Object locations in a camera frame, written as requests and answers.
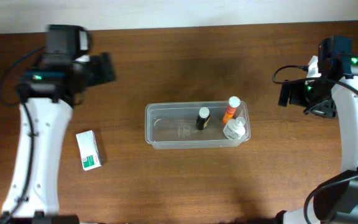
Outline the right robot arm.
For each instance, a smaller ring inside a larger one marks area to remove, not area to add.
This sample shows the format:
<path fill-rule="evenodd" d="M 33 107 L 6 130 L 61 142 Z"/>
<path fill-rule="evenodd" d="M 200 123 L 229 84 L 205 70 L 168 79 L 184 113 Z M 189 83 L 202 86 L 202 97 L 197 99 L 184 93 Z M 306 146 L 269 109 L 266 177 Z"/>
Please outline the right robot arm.
<path fill-rule="evenodd" d="M 341 171 L 319 184 L 304 206 L 277 213 L 275 223 L 358 223 L 358 55 L 349 37 L 321 41 L 318 55 L 301 67 L 308 74 L 281 82 L 278 105 L 297 105 L 304 114 L 337 118 Z"/>

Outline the orange tube with white cap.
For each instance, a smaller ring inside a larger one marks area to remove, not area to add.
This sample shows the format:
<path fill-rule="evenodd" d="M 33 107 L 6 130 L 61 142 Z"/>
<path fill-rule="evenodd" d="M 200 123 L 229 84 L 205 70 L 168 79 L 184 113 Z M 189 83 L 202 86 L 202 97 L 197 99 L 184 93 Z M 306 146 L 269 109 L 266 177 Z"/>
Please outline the orange tube with white cap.
<path fill-rule="evenodd" d="M 228 106 L 226 112 L 223 116 L 223 123 L 227 123 L 230 119 L 234 117 L 236 109 L 239 107 L 241 101 L 237 96 L 232 96 L 228 100 Z"/>

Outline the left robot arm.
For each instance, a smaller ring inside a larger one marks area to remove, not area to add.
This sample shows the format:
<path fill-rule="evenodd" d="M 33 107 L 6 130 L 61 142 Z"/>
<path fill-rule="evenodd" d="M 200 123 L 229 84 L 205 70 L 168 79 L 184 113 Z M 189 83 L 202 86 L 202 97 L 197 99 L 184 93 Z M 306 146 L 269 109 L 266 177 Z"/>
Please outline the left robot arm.
<path fill-rule="evenodd" d="M 63 140 L 75 106 L 86 88 L 113 82 L 111 57 L 104 52 L 86 60 L 39 63 L 28 69 L 15 90 L 21 128 L 16 163 L 0 223 L 79 223 L 61 215 L 58 172 Z"/>

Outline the white squeeze bottle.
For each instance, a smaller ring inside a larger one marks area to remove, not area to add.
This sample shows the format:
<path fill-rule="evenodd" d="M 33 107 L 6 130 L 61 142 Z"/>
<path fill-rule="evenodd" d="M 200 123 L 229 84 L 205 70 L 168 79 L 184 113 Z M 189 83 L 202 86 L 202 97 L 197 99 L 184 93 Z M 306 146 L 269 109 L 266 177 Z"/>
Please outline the white squeeze bottle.
<path fill-rule="evenodd" d="M 247 133 L 245 125 L 246 120 L 243 117 L 230 119 L 223 129 L 223 133 L 228 139 L 240 139 Z"/>

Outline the white and green box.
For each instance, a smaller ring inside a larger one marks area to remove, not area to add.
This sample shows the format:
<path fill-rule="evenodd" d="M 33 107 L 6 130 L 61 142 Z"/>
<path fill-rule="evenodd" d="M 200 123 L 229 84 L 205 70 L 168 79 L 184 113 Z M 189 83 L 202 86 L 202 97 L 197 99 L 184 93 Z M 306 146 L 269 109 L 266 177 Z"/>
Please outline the white and green box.
<path fill-rule="evenodd" d="M 102 166 L 96 138 L 92 130 L 76 134 L 83 170 L 88 171 Z"/>

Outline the dark bottle with white cap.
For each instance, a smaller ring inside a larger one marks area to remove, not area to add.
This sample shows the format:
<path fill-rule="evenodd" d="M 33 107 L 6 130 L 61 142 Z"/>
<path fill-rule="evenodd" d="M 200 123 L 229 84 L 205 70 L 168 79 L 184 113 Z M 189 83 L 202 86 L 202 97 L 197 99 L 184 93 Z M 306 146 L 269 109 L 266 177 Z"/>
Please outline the dark bottle with white cap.
<path fill-rule="evenodd" d="M 196 128 L 198 130 L 204 130 L 208 125 L 209 119 L 210 119 L 209 109 L 207 107 L 200 108 L 196 120 Z"/>

